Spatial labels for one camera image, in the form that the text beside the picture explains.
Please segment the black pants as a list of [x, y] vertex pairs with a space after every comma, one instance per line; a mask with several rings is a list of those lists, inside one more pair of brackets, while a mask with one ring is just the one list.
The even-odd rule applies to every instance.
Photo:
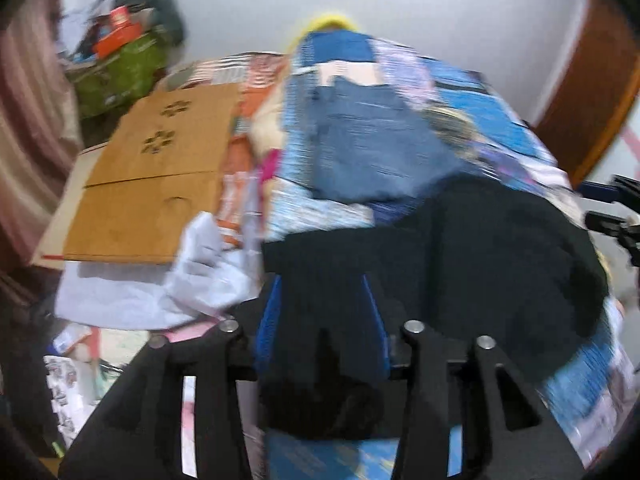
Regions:
[[540, 384], [594, 333], [608, 281], [587, 232], [548, 200], [486, 178], [440, 184], [387, 226], [291, 234], [262, 248], [273, 277], [256, 336], [268, 425], [363, 439], [417, 320], [488, 335]]

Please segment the brown wooden door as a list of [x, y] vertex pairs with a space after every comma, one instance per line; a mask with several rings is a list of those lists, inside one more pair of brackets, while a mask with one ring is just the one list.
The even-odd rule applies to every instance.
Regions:
[[571, 185], [588, 176], [639, 90], [639, 39], [613, 3], [589, 0], [567, 68], [534, 127]]

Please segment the white cloth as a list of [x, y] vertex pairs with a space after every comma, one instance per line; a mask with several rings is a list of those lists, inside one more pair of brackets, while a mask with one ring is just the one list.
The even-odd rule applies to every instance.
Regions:
[[259, 289], [259, 220], [246, 214], [240, 249], [222, 248], [221, 228], [200, 212], [169, 264], [65, 263], [54, 302], [62, 320], [114, 330], [164, 330], [216, 316]]

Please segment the folded blue jeans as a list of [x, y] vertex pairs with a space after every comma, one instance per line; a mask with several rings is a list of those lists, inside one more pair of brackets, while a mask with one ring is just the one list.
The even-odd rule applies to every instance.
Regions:
[[418, 198], [468, 164], [393, 88], [343, 77], [309, 103], [311, 191], [343, 204]]

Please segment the wooden lap desk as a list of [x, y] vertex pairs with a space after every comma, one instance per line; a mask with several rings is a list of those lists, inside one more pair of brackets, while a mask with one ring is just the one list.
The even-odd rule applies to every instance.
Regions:
[[241, 88], [157, 91], [119, 122], [84, 187], [66, 260], [168, 263], [186, 225], [213, 211]]

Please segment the blue patchwork bedspread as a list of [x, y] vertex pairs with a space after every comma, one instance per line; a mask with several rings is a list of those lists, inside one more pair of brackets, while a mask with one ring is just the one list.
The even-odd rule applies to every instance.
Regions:
[[[436, 182], [418, 198], [343, 204], [314, 197], [310, 187], [309, 103], [314, 90], [330, 86], [337, 77], [360, 86], [386, 84], [393, 88], [410, 110], [423, 117], [436, 136], [468, 164], [468, 169]], [[262, 261], [265, 244], [296, 233], [387, 226], [418, 209], [450, 178], [486, 178], [534, 194], [585, 230], [575, 212], [568, 183], [550, 183], [544, 177], [554, 168], [554, 159], [491, 88], [472, 74], [422, 58], [411, 48], [350, 30], [313, 32], [288, 58], [266, 55], [248, 62], [245, 79], [238, 85], [241, 95], [222, 163], [221, 194], [215, 209], [204, 212], [212, 214], [221, 228], [224, 250], [243, 247], [241, 223], [246, 214], [254, 214], [259, 220], [259, 289], [254, 298], [218, 315], [218, 323], [233, 318], [240, 304], [256, 299], [262, 291], [271, 275]], [[550, 378], [533, 384], [520, 371], [558, 424], [558, 408], [553, 401], [541, 399], [539, 391], [550, 379], [562, 376], [567, 365], [587, 347], [604, 323], [607, 299], [594, 333]], [[454, 427], [462, 430], [458, 402], [461, 377], [459, 372], [449, 377], [450, 432]], [[400, 438], [404, 382], [386, 380], [381, 386], [383, 417], [374, 433], [363, 439], [303, 439], [270, 427], [260, 400], [262, 383], [254, 383], [258, 387], [258, 426], [269, 442], [289, 440], [301, 448], [317, 441], [346, 448], [386, 434]]]

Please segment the striped pink curtain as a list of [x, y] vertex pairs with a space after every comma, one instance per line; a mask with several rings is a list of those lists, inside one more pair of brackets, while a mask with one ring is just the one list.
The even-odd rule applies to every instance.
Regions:
[[61, 0], [24, 0], [1, 32], [1, 237], [28, 263], [84, 148], [56, 52]]

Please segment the yellow plush item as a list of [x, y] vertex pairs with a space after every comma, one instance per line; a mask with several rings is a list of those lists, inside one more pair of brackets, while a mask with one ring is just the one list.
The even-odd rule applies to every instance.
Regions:
[[356, 32], [357, 24], [345, 14], [326, 12], [319, 14], [306, 23], [291, 41], [291, 49], [294, 49], [307, 35], [313, 32], [326, 32], [327, 30], [350, 30]]

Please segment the green patterned bag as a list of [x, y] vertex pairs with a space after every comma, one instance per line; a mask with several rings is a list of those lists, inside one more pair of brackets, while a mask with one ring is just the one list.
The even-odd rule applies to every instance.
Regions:
[[144, 34], [99, 61], [65, 70], [81, 119], [96, 117], [147, 96], [167, 67], [167, 51], [156, 35]]

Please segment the orange red box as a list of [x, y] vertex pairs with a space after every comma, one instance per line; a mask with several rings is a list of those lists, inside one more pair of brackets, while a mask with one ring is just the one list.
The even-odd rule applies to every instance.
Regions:
[[116, 6], [108, 14], [106, 28], [99, 32], [99, 38], [93, 46], [97, 58], [107, 58], [126, 44], [142, 35], [140, 23], [134, 22], [126, 6]]

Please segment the grey pillow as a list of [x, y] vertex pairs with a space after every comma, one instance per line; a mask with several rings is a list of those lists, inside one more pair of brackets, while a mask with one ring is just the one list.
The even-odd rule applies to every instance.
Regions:
[[171, 47], [178, 47], [186, 39], [186, 30], [176, 0], [114, 0], [112, 8], [123, 6], [133, 21], [144, 30], [152, 29]]

